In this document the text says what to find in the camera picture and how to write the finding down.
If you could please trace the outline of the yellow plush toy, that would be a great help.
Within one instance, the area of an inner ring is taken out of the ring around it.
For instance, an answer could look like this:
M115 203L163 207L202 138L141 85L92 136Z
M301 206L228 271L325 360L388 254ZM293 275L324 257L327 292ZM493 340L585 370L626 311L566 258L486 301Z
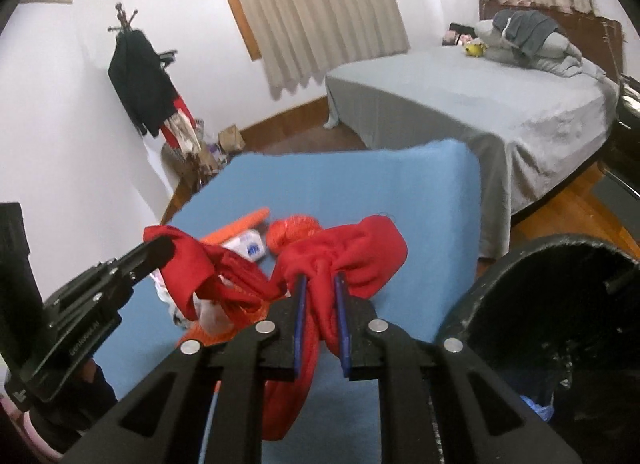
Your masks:
M463 49L469 57L483 57L486 53L487 46L482 42L468 42L465 43Z

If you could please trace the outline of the orange foam net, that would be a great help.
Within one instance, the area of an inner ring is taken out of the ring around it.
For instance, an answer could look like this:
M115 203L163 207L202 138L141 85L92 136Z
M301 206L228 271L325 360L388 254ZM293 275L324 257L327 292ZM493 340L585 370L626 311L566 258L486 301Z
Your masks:
M238 220L228 223L224 227L213 231L201 238L201 241L208 245L221 245L235 236L239 236L249 229L256 228L259 224L265 222L270 216L270 209L262 207L254 210Z
M236 326L222 309L221 304L214 301L201 301L196 305L198 320L186 320L175 306L169 308L170 317L175 325L183 329L183 334L176 343L180 346L189 340L196 340L204 347L227 343L238 334L243 326Z

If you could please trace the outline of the red crumpled plastic bag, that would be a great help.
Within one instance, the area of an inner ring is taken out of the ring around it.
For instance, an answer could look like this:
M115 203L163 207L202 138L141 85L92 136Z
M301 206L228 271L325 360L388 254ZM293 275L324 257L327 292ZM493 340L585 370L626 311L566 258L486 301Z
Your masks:
M274 221L265 236L271 254L278 255L285 247L306 239L322 230L317 219L307 215L293 215Z

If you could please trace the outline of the blue table mat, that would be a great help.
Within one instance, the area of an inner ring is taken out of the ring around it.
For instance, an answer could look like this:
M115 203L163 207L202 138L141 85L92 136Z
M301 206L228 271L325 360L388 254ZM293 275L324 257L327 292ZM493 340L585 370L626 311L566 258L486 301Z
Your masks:
M381 317L431 340L471 286L480 243L480 167L454 140L399 151L245 154L175 217L201 241L268 207L322 230L256 263L291 293L308 280L302 376L266 391L267 463L376 463L378 388L345 380L337 358L333 281L369 299Z

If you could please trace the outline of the wooden coat rack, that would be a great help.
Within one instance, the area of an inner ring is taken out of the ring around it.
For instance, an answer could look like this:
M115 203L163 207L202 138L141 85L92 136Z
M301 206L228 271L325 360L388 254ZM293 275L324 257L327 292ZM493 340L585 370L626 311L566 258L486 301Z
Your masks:
M168 75L177 52L156 52L144 32L132 26L138 13L127 13L120 3L115 11L118 24L107 28L115 35L108 79L139 135L162 137L179 161L179 177L196 191L216 176L220 162Z

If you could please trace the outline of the grey folded bedding pile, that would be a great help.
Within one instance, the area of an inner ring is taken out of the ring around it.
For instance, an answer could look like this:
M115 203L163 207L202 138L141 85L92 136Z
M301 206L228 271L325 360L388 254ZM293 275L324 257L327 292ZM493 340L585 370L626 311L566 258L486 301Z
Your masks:
M548 72L562 78L586 75L605 80L605 71L584 57L561 25L539 11L501 10L474 27L493 62Z

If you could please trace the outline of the bed with grey sheet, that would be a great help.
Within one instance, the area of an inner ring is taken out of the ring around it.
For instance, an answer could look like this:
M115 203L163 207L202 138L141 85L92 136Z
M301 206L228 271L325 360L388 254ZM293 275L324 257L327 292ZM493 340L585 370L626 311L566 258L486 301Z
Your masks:
M480 163L480 255L499 258L511 219L582 167L608 138L617 86L470 57L460 46L344 64L326 74L330 126L371 150L454 139Z

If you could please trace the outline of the blue plastic bag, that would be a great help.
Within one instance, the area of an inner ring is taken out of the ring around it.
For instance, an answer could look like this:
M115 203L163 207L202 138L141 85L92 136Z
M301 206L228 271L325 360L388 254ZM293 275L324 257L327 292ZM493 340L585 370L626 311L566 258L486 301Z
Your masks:
M532 409L544 422L550 421L554 415L554 406L552 403L543 406L523 395L521 395L521 399L528 405L529 409Z

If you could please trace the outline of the black lined trash bin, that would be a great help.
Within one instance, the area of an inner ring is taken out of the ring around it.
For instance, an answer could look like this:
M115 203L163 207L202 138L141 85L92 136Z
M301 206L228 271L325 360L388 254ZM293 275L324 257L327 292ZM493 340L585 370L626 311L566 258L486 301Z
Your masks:
M579 234L495 262L449 310L438 341L471 348L585 463L639 459L639 260Z

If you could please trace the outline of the dark wooden headboard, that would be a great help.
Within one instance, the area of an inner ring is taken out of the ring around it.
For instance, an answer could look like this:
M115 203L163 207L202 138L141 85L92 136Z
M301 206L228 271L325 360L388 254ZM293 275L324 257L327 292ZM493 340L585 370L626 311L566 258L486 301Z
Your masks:
M600 66L608 78L618 81L618 75L624 71L625 35L618 20L558 6L480 0L482 20L491 20L501 10L541 12L553 18L565 30L567 38L588 60Z

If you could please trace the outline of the black hanging coat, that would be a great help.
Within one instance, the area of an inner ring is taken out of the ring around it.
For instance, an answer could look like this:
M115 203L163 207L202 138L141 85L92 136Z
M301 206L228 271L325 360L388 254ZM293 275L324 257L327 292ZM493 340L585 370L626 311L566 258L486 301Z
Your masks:
M107 75L134 127L156 138L174 112L177 91L141 30L120 32Z

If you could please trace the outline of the red hanging garment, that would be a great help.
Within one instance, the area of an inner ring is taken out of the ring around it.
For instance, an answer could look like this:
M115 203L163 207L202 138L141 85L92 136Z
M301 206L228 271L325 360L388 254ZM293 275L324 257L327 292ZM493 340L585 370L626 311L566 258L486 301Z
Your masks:
M195 120L190 110L181 96L175 99L174 106L175 112L160 127L166 143L183 154L198 153L200 141L195 132Z

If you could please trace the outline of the orange foam net lower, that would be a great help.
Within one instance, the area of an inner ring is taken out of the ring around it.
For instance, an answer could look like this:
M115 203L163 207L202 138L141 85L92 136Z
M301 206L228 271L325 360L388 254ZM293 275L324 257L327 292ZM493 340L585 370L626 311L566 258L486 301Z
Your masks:
M201 301L196 305L198 320L186 320L175 306L169 308L170 317L175 325L183 329L183 334L176 343L180 346L189 340L196 340L204 347L227 343L238 334L243 326L236 326L222 309L221 304L214 301Z

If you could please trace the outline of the checkered basket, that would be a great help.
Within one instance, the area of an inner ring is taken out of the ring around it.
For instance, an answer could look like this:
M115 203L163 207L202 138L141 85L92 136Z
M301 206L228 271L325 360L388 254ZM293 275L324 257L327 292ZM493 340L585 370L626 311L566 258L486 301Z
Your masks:
M181 179L192 189L198 189L206 184L221 170L221 163L218 161L212 146L206 141L204 133L204 123L201 119L195 120L195 132L200 141L200 150L195 154L183 154L179 150L172 149L167 143L166 149L170 151L168 163L177 172Z

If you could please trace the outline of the left beige curtain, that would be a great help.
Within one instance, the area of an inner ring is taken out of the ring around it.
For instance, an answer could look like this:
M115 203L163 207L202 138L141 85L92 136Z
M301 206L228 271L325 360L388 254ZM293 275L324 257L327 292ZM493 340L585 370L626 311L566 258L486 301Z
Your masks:
M343 64L404 53L396 0L239 0L278 94Z

